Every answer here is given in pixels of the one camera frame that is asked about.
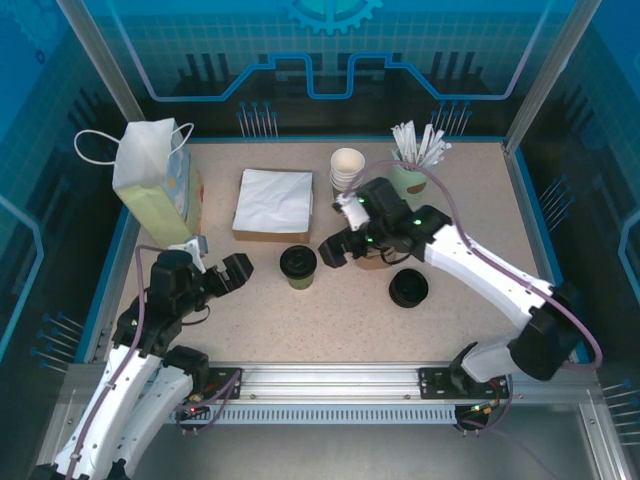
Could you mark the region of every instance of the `table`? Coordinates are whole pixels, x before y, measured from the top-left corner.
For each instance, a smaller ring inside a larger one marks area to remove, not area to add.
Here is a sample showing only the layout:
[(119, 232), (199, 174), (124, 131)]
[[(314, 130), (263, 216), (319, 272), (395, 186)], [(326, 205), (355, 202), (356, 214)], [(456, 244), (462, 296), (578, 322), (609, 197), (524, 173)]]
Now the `table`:
[[(364, 271), (353, 264), (322, 264), (313, 285), (290, 288), (279, 269), (279, 243), (238, 242), (231, 224), (243, 169), (301, 169), (314, 172), (310, 247), (344, 228), (332, 208), (329, 158), (340, 147), (361, 151), (367, 164), (387, 160), (388, 142), (190, 144), (204, 183), (202, 233), (209, 241), (205, 266), (235, 252), (249, 255), (255, 271), (242, 289), (213, 299), (204, 324), (184, 328), (175, 344), (226, 362), (402, 362), (447, 361), (473, 341), (514, 330), (493, 305), (450, 275), (414, 259), (394, 267)], [(500, 144), (456, 143), (435, 173), (452, 192), (465, 228), (476, 241), (516, 267), (536, 274), (523, 220)], [(384, 169), (372, 172), (384, 174)], [(437, 187), (427, 184), (420, 201), (449, 212)], [(139, 244), (153, 244), (141, 229)], [(143, 252), (145, 281), (156, 254)], [(427, 299), (402, 309), (388, 285), (402, 268), (423, 272)], [(129, 268), (118, 315), (137, 295), (135, 262)], [(194, 313), (188, 320), (200, 318)]]

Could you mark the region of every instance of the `glass panel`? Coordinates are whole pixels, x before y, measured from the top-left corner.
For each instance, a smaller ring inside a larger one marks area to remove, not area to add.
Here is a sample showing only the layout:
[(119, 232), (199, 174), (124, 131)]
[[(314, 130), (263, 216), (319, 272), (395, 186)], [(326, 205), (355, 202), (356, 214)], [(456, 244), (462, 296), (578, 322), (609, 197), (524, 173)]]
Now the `glass panel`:
[[(603, 347), (603, 386), (632, 377), (636, 388), (639, 16), (637, 2), (603, 0), (521, 145), (561, 274), (582, 293), (583, 316)], [(614, 413), (632, 410), (637, 408), (622, 406)], [(633, 424), (621, 431), (637, 431)]]
[[(73, 137), (125, 124), (55, 2), (0, 3), (0, 65), (0, 478), (18, 479), (79, 336), (43, 318), (82, 329), (121, 211), (111, 168), (82, 162)], [(113, 158), (115, 145), (85, 140), (87, 155)]]
[(574, 3), (87, 2), (147, 117), (248, 137), (504, 135)]

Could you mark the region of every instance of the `stack of napkins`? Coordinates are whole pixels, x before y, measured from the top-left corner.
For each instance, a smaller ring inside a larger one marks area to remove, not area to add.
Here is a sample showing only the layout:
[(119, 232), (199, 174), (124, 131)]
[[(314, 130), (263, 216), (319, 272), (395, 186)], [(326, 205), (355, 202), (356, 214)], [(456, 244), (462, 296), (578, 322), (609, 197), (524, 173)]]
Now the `stack of napkins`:
[(233, 220), (236, 240), (309, 243), (313, 173), (246, 169)]

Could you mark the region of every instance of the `white napkin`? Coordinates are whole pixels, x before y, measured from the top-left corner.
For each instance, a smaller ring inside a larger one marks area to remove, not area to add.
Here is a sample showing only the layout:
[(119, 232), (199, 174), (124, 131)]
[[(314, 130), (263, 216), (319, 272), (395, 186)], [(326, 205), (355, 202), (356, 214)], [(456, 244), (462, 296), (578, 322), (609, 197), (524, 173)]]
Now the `white napkin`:
[(311, 172), (246, 169), (233, 230), (300, 233), (309, 230)]

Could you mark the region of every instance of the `stacked paper cups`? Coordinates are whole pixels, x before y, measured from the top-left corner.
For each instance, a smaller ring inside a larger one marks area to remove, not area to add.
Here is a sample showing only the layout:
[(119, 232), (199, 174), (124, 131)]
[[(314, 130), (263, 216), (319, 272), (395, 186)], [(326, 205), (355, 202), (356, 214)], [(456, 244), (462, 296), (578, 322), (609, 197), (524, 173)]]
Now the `stacked paper cups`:
[[(349, 188), (353, 179), (364, 168), (364, 155), (353, 148), (339, 148), (331, 155), (331, 186), (334, 196)], [(362, 184), (359, 178), (354, 188)]]

